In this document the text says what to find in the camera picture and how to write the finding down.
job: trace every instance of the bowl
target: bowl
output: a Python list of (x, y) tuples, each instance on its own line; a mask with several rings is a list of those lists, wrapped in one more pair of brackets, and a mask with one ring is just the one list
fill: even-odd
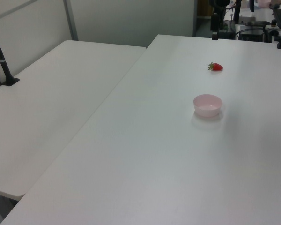
[(195, 112), (203, 117), (214, 117), (219, 114), (222, 100), (215, 95), (199, 95), (194, 98)]

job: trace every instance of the gray floor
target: gray floor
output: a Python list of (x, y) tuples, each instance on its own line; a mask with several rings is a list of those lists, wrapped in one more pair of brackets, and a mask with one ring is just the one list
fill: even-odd
[(211, 38), (212, 32), (210, 30), (210, 19), (197, 18), (196, 37)]

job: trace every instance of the wall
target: wall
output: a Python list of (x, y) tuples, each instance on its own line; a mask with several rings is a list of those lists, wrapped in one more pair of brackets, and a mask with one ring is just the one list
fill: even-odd
[(67, 0), (82, 41), (148, 47), (157, 34), (192, 36), (196, 0)]
[[(10, 1), (0, 1), (6, 3), (1, 2), (0, 9), (11, 9)], [(71, 40), (71, 34), (62, 0), (33, 1), (0, 17), (0, 46), (13, 76), (65, 40)]]

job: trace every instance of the table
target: table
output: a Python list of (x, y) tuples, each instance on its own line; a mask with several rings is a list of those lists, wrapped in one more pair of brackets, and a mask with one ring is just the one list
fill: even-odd
[(281, 50), (157, 36), (2, 225), (77, 222), (281, 225)]
[(19, 200), (145, 48), (66, 41), (0, 87), (0, 195)]

